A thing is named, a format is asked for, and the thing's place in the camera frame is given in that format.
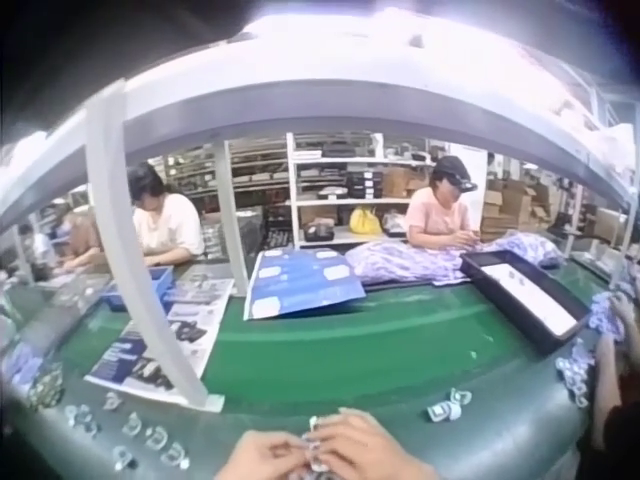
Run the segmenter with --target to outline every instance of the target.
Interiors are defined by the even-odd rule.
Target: black cap
[[[478,185],[471,181],[471,176],[462,160],[455,155],[445,155],[437,160],[433,173],[440,173],[461,193],[474,192]]]

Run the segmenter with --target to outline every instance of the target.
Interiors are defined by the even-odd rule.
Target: worker
[[[437,160],[429,186],[411,197],[406,215],[407,239],[414,247],[440,250],[468,249],[478,243],[471,231],[469,208],[460,196],[477,186],[459,157],[446,155]]]
[[[639,280],[636,280],[636,291]],[[624,324],[630,367],[640,372],[640,331],[635,309],[622,293],[615,294],[612,311]],[[637,479],[637,455],[640,452],[640,401],[623,402],[616,347],[613,337],[605,334],[596,348],[596,390],[590,445],[581,452],[577,480],[601,478]]]
[[[18,234],[28,263],[33,265],[55,267],[58,258],[49,237],[34,232],[30,223],[18,227]]]
[[[433,467],[412,457],[370,414],[354,409],[320,418],[305,440],[286,432],[246,432],[215,480],[306,478],[313,459],[343,480],[437,480]]]
[[[193,203],[171,193],[146,162],[129,168],[133,223],[147,266],[179,265],[204,251],[200,218]]]
[[[75,270],[93,264],[102,254],[98,226],[91,211],[74,212],[65,203],[58,207],[58,238],[67,239],[63,248],[62,268]]]

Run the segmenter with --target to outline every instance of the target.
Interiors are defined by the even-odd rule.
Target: hand
[[[159,265],[158,257],[155,257],[153,255],[148,256],[148,257],[144,257],[144,264],[147,267],[156,267],[156,266]]]
[[[474,247],[480,241],[475,233],[467,230],[460,230],[450,235],[449,239],[451,246],[464,249]]]
[[[605,333],[598,340],[596,347],[596,362],[602,365],[605,362],[612,361],[615,363],[616,345],[613,335]]]
[[[436,480],[435,470],[409,455],[366,412],[341,408],[323,417],[308,438],[318,461],[344,480]]]
[[[306,444],[286,432],[248,431],[215,480],[277,480],[307,464]]]
[[[629,298],[622,292],[611,296],[611,311],[622,323],[629,325],[635,321],[635,308]]]
[[[62,264],[62,269],[66,272],[72,272],[77,268],[76,262],[73,260],[67,260]]]

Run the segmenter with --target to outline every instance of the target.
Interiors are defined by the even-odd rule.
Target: white shirt
[[[149,212],[134,209],[133,224],[145,255],[160,255],[174,248],[184,248],[197,257],[204,251],[198,211],[184,195],[168,194],[162,215],[157,220]]]
[[[57,262],[56,252],[49,237],[42,233],[34,233],[33,237],[25,242],[25,255],[27,261],[45,263],[54,266]]]

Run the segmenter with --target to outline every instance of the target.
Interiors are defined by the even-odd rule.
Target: metal clip
[[[179,467],[181,470],[186,470],[191,464],[184,448],[178,442],[171,444],[169,450],[160,457],[160,461],[170,467]]]
[[[131,454],[131,452],[129,452],[129,450],[122,446],[115,447],[112,450],[111,455],[113,457],[113,461],[115,462],[113,468],[116,472],[121,472],[122,470],[127,468],[131,464],[131,462],[133,462],[133,455]]]
[[[149,427],[146,432],[147,441],[145,445],[151,450],[162,450],[169,440],[169,434],[162,427]]]
[[[100,427],[95,421],[90,421],[89,423],[84,424],[84,431],[91,438],[95,437],[100,431]]]
[[[129,415],[127,423],[122,427],[122,433],[129,437],[135,437],[142,430],[142,421],[136,412]]]
[[[113,412],[120,406],[121,403],[122,403],[122,399],[118,396],[117,393],[107,392],[104,406],[102,407],[102,409],[107,410],[109,412]]]
[[[67,417],[67,421],[70,427],[76,426],[76,416],[78,415],[78,407],[75,405],[67,405],[64,407],[64,415]]]
[[[82,425],[93,420],[93,415],[91,414],[91,409],[88,405],[80,405],[80,407],[78,408],[78,413],[76,414],[76,420]]]

